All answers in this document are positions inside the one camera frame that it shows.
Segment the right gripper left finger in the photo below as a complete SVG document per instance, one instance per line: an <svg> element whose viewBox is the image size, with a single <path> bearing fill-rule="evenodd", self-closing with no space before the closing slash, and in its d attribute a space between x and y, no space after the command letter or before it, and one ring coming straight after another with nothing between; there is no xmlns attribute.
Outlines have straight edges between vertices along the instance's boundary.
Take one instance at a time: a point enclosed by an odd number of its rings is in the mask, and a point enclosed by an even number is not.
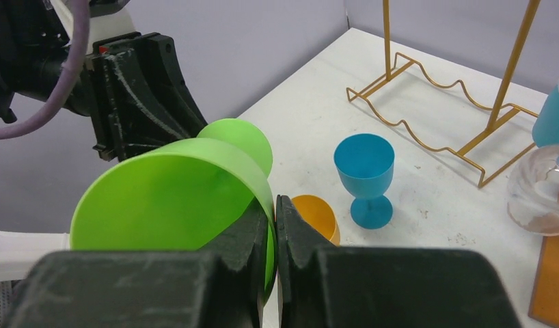
<svg viewBox="0 0 559 328"><path fill-rule="evenodd" d="M268 219L257 201L197 251L58 251L4 327L261 327Z"/></svg>

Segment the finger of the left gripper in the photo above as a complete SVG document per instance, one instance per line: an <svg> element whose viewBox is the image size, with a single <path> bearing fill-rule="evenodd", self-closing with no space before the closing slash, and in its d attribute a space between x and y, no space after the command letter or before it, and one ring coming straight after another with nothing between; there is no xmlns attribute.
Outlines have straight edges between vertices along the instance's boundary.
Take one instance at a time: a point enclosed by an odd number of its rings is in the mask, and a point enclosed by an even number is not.
<svg viewBox="0 0 559 328"><path fill-rule="evenodd" d="M102 160L124 161L196 137L207 125L169 36L132 32L97 41L87 73L94 149Z"/></svg>

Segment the orange plastic goblet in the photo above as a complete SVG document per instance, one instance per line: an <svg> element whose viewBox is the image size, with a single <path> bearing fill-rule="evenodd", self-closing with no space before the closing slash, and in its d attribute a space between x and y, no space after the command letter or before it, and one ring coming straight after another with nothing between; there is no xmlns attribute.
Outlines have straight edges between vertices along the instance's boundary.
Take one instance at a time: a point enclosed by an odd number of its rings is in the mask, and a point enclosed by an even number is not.
<svg viewBox="0 0 559 328"><path fill-rule="evenodd" d="M298 195L292 203L305 222L334 245L340 245L340 228L328 203L315 195Z"/></svg>

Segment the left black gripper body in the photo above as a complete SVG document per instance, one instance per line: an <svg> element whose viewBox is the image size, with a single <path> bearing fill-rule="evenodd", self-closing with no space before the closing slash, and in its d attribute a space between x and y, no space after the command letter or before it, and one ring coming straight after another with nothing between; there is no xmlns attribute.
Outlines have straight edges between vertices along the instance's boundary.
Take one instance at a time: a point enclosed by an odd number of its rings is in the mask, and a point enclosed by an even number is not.
<svg viewBox="0 0 559 328"><path fill-rule="evenodd" d="M70 50L53 1L0 1L0 119L17 120L16 93L46 101Z"/></svg>

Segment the teal plastic goblet front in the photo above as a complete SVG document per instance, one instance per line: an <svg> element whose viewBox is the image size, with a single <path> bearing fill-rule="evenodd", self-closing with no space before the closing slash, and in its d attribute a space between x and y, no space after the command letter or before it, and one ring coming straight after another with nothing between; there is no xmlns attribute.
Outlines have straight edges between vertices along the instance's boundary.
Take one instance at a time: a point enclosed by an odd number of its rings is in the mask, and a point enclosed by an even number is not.
<svg viewBox="0 0 559 328"><path fill-rule="evenodd" d="M532 139L539 148L559 144L559 78L532 128Z"/></svg>

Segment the green plastic goblet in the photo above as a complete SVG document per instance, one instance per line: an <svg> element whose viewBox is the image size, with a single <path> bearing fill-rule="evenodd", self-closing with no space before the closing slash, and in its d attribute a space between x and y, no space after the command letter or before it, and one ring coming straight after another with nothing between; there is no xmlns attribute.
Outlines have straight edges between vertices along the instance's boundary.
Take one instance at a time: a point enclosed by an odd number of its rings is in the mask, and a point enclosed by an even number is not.
<svg viewBox="0 0 559 328"><path fill-rule="evenodd" d="M225 118L196 137L134 156L100 175L75 208L73 250L197 250L250 203L274 220L273 152L251 122Z"/></svg>

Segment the clear wine glass front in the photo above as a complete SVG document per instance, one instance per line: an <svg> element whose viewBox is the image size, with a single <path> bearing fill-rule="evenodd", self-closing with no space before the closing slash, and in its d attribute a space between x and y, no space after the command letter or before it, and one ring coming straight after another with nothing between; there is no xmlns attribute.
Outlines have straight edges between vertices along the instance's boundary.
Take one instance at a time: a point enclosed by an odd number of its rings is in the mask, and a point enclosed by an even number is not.
<svg viewBox="0 0 559 328"><path fill-rule="evenodd" d="M506 209L524 230L543 236L559 235L559 144L524 155L507 184Z"/></svg>

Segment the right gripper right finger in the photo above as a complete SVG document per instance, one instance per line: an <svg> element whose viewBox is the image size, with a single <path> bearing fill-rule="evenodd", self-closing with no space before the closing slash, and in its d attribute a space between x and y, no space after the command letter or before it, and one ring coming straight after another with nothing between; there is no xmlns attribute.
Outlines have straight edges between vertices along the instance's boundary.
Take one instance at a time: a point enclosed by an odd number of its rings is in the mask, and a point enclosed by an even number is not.
<svg viewBox="0 0 559 328"><path fill-rule="evenodd" d="M281 327L520 327L499 275L466 249L343 247L276 201Z"/></svg>

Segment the blue plastic goblet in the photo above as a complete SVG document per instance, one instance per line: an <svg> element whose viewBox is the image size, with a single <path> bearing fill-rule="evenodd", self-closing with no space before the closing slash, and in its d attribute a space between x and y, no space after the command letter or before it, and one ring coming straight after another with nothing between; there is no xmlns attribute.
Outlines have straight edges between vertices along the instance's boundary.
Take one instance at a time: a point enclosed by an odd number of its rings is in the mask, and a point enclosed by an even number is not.
<svg viewBox="0 0 559 328"><path fill-rule="evenodd" d="M392 203L385 196L394 175L392 145L370 133L351 135L337 145L333 161L342 185L354 197L352 220L368 230L386 226L393 216Z"/></svg>

